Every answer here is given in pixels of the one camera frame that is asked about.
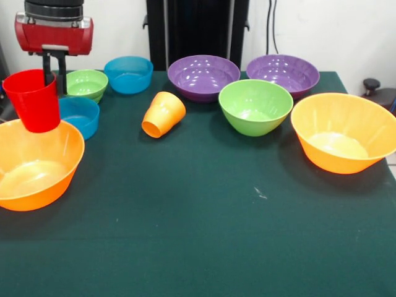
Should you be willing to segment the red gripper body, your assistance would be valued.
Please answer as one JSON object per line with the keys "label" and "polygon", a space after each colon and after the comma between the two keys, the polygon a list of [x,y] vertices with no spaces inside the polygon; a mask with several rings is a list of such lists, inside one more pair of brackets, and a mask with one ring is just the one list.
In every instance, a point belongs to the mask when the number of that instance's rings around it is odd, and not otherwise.
{"label": "red gripper body", "polygon": [[88,55],[92,49],[93,20],[50,21],[18,12],[14,22],[17,41],[23,51],[42,53],[45,50],[65,51],[70,56]]}

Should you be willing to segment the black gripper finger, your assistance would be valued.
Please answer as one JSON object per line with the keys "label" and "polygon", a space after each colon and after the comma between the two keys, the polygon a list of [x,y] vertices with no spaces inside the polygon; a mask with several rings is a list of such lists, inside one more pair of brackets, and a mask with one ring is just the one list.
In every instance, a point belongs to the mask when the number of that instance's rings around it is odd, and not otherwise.
{"label": "black gripper finger", "polygon": [[67,80],[66,80],[66,59],[64,56],[58,57],[58,76],[57,76],[57,91],[59,95],[67,94]]}
{"label": "black gripper finger", "polygon": [[50,60],[51,60],[50,55],[43,55],[43,75],[44,75],[44,84],[45,85],[49,85],[54,80],[56,80],[56,76],[51,71]]}

